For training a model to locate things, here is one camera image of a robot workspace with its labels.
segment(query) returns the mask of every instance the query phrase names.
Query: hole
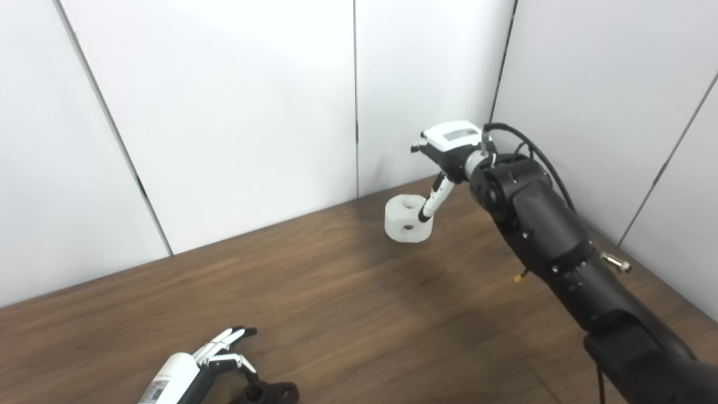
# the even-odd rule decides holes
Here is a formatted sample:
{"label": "hole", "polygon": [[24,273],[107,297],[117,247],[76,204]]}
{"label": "hole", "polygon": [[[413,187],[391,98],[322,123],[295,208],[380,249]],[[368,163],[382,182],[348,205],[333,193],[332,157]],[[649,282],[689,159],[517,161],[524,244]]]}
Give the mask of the hole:
{"label": "hole", "polygon": [[404,205],[404,208],[407,209],[413,209],[419,206],[419,204],[416,203],[416,199],[414,198],[404,198],[401,200],[401,204]]}
{"label": "hole", "polygon": [[250,403],[257,403],[264,397],[264,389],[260,385],[250,385],[246,397]]}

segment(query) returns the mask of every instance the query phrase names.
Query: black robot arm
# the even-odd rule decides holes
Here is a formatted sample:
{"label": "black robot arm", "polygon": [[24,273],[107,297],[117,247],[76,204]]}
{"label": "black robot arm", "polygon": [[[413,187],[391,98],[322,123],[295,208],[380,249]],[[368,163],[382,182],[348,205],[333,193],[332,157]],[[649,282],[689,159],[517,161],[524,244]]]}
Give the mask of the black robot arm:
{"label": "black robot arm", "polygon": [[718,403],[718,369],[690,348],[608,269],[548,173],[523,155],[500,155],[470,176],[526,269],[541,278],[588,332],[584,346],[632,404]]}

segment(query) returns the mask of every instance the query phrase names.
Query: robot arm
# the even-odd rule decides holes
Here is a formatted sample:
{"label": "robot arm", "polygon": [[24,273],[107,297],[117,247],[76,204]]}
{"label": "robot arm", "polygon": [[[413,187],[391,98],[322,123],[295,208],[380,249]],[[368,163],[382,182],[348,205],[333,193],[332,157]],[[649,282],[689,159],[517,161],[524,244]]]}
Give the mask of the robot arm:
{"label": "robot arm", "polygon": [[[503,124],[489,124],[484,132],[494,128],[518,132]],[[609,271],[606,262],[629,267],[596,250],[544,168],[524,155],[483,154],[490,149],[474,144],[462,150],[462,162],[458,151],[448,158],[451,147],[444,159],[430,157],[444,164],[450,160],[454,171],[461,167],[458,180],[469,181],[472,197],[491,214],[526,271],[541,278],[587,331],[586,350],[623,397],[631,404],[718,403],[718,369],[696,361]]]}
{"label": "robot arm", "polygon": [[218,375],[238,370],[249,382],[231,404],[295,404],[299,391],[294,383],[262,382],[243,355],[230,353],[240,340],[257,329],[233,327],[222,331],[194,354],[178,352],[169,357],[140,398],[139,404],[200,404]]}

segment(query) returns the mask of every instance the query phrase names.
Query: black cable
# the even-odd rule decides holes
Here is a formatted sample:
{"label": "black cable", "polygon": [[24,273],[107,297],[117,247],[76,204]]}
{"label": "black cable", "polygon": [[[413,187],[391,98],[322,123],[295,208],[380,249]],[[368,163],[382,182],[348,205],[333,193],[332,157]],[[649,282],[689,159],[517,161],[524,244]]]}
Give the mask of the black cable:
{"label": "black cable", "polygon": [[518,153],[521,151],[521,148],[526,146],[526,142],[521,142],[521,144],[516,148],[516,151],[513,152],[513,158],[511,159],[511,162],[515,162],[516,158],[518,158]]}
{"label": "black cable", "polygon": [[566,200],[566,205],[568,205],[569,209],[572,211],[576,211],[576,208],[574,207],[574,202],[571,200],[571,196],[569,196],[569,191],[566,189],[566,186],[564,185],[564,182],[561,181],[561,177],[559,177],[559,174],[556,172],[556,169],[551,164],[548,158],[546,158],[545,154],[539,149],[536,144],[534,144],[526,135],[519,132],[517,129],[514,129],[513,127],[508,126],[507,124],[500,124],[498,122],[496,123],[490,123],[484,125],[484,132],[491,132],[495,129],[503,130],[512,133],[517,138],[521,139],[521,141],[525,142],[528,145],[528,149],[532,152],[535,152],[538,156],[538,159],[541,160],[546,168],[551,173],[551,176],[554,177],[554,180],[556,181],[556,185],[558,185],[559,190],[561,190],[561,194],[564,196],[564,200]]}
{"label": "black cable", "polygon": [[596,366],[596,371],[598,372],[598,403],[606,404],[606,389],[603,385],[603,372],[601,372],[601,368],[598,366]]}

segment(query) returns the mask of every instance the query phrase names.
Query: robotic hand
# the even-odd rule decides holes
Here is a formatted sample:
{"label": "robotic hand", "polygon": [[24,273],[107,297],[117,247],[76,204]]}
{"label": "robotic hand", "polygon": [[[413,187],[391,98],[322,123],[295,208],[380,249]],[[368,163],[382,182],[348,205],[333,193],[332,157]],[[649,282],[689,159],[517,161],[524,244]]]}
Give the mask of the robotic hand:
{"label": "robotic hand", "polygon": [[[496,129],[516,135],[522,145],[497,153],[488,136]],[[519,153],[524,145],[543,166]],[[442,170],[419,220],[428,220],[455,184],[468,181],[472,197],[526,268],[517,281],[533,273],[548,285],[587,332],[584,347],[599,375],[606,374],[626,401],[718,403],[718,368],[696,360],[608,270],[606,264],[629,272],[630,265],[595,249],[556,170],[528,137],[506,124],[479,129],[450,122],[422,132],[411,151],[423,152]]]}
{"label": "robotic hand", "polygon": [[178,352],[169,357],[145,390],[139,404],[199,404],[216,377],[238,370],[249,385],[230,404],[295,404],[299,391],[294,383],[262,382],[251,363],[230,348],[257,334],[257,329],[233,327],[199,348],[194,354]]}

